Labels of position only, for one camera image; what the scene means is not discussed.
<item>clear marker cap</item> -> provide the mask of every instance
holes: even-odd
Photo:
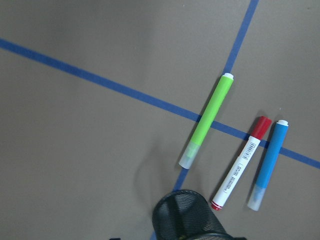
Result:
[[[258,211],[260,208],[262,199],[264,198],[265,191],[266,191],[265,188],[259,187],[258,185],[255,184],[247,206],[254,211]]]
[[[199,148],[200,146],[198,144],[190,141],[179,161],[180,166],[185,169],[190,169],[192,163],[196,158]]]

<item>mesh pencil cup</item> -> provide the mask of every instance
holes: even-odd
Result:
[[[152,213],[157,240],[246,240],[226,233],[207,201],[192,190],[164,196]]]

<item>green highlighter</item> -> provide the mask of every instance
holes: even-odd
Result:
[[[190,169],[233,82],[234,76],[231,73],[225,73],[220,78],[219,83],[216,86],[212,97],[210,98],[210,101],[207,104],[204,113],[179,161],[179,164],[184,169]]]

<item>blue marker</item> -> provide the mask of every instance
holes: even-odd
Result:
[[[259,172],[258,178],[255,182],[247,205],[252,210],[259,210],[262,199],[264,198],[266,188],[271,178],[271,174],[276,165],[281,146],[285,140],[288,127],[288,122],[285,120],[279,120],[275,125],[269,147],[266,151],[262,163],[261,170]]]

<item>blue tape line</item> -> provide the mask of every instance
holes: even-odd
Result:
[[[186,169],[184,167],[181,167],[181,171],[180,171],[180,174],[175,182],[175,185],[173,187],[173,190],[172,192],[176,192],[176,191],[179,191],[182,187],[182,184],[184,184],[184,181],[186,179],[186,176],[189,172],[189,169]]]
[[[246,36],[247,30],[249,28],[252,17],[254,16],[254,13],[257,8],[258,3],[259,3],[259,0],[251,0],[249,3],[249,6],[246,10],[242,24],[240,26],[239,32],[235,38],[231,52],[229,54],[229,57],[226,61],[225,66],[224,66],[223,74],[231,73],[231,70],[235,64],[236,58],[237,58],[238,53],[240,51],[241,44],[244,41],[244,38]]]
[[[158,108],[163,109],[165,111],[179,115],[181,117],[190,119],[194,122],[199,122],[199,120],[201,118],[201,116],[199,114],[196,114],[192,111],[189,111],[187,109],[184,109],[184,108],[179,107],[177,105],[174,105],[172,103],[163,101],[161,99],[155,98],[153,96],[147,95],[143,92],[140,92],[140,91],[137,91],[137,90],[132,89],[130,87],[127,87],[125,85],[119,84],[115,81],[111,81],[111,80],[104,78],[102,76],[88,72],[88,71],[83,70],[81,68],[78,68],[76,66],[70,65],[70,64],[65,63],[63,61],[59,61],[59,60],[54,59],[52,57],[38,53],[36,51],[25,48],[23,46],[19,46],[17,44],[14,44],[12,42],[6,41],[1,38],[0,38],[0,48],[2,48],[4,50],[8,50],[12,53],[18,54],[20,56],[26,57],[28,59],[34,60],[34,61],[39,62],[41,64],[50,66],[52,68],[61,70],[65,73],[71,74],[71,75],[79,77],[81,79],[85,79],[87,81],[90,81],[92,83],[98,84],[103,87],[106,87],[108,89],[114,90],[118,93],[124,94],[126,96],[137,99],[137,100],[142,101],[144,103],[153,105],[155,107],[158,107]],[[249,137],[249,135],[247,133],[240,131],[238,129],[235,129],[233,127],[230,127],[228,125],[225,125],[223,123],[220,123],[218,121],[214,121],[212,123],[211,127],[218,130],[218,131],[232,135],[232,136],[239,138],[239,139],[242,139],[242,140],[247,140]],[[268,144],[269,144],[269,142],[267,142],[265,140],[262,140],[260,142],[260,146],[264,147],[264,148],[267,148]],[[307,164],[312,167],[320,169],[320,162],[319,161],[316,161],[312,158],[306,157],[306,156],[301,155],[299,153],[296,153],[294,151],[288,150],[286,148],[281,148],[280,154],[285,155],[289,158],[295,159],[295,160],[302,162],[304,164]]]
[[[150,240],[157,240],[157,236],[155,232],[152,233]]]
[[[43,55],[41,53],[38,53],[38,52],[30,50],[28,48],[19,46],[17,44],[11,43],[11,42],[6,41],[1,38],[0,38],[0,47],[3,49],[6,49],[8,51],[11,51],[13,53],[16,53],[18,55],[24,56],[28,59],[45,64],[45,65],[53,67],[55,69],[61,70],[65,73],[71,74],[73,76],[77,76],[79,78],[85,79],[85,80],[90,81],[92,83],[95,83],[95,84],[101,85],[103,87],[106,87],[108,89],[114,90],[118,93],[127,95],[131,98],[140,100],[140,101],[145,102],[147,104],[153,105],[155,107],[158,107],[158,108],[164,109],[166,111],[169,111],[171,113],[177,114],[179,116],[185,117],[187,119],[197,121],[200,118],[198,114],[196,114],[192,111],[189,111],[189,110],[184,109],[182,107],[179,107],[177,105],[171,104],[169,102],[163,101],[161,99],[155,98],[153,96],[147,95],[143,92],[140,92],[140,91],[137,91],[137,90],[132,89],[130,87],[127,87],[125,85],[119,84],[115,81],[111,81],[111,80],[104,78],[102,76],[99,76],[94,73],[83,70],[81,68],[72,66],[68,63],[59,61],[59,60],[54,59],[52,57]]]

